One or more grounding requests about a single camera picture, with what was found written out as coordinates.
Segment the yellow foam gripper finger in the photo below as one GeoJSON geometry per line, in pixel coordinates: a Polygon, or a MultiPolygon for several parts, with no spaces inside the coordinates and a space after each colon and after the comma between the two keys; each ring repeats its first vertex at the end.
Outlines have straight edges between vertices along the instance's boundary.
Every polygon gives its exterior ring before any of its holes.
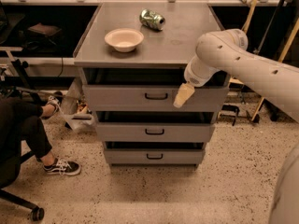
{"type": "Polygon", "coordinates": [[[175,97],[174,107],[181,108],[194,94],[195,88],[190,83],[182,83],[175,97]]]}

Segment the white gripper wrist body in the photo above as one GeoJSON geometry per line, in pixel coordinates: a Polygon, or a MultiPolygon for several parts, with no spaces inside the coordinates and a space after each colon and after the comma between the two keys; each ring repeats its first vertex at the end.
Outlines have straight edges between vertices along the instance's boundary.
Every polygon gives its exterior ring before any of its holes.
{"type": "Polygon", "coordinates": [[[205,64],[196,55],[194,55],[185,68],[184,78],[192,86],[202,87],[217,72],[217,68],[205,64]]]}

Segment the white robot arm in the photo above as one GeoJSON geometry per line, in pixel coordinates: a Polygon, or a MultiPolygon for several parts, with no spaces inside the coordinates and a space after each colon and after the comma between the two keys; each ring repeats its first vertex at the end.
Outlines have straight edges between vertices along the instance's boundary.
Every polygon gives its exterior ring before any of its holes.
{"type": "MultiPolygon", "coordinates": [[[[178,89],[174,107],[182,107],[196,87],[224,71],[299,121],[299,68],[252,54],[247,46],[247,35],[240,29],[201,35],[185,68],[185,82],[178,89]]],[[[299,145],[293,147],[281,167],[269,224],[299,224],[299,145]]]]}

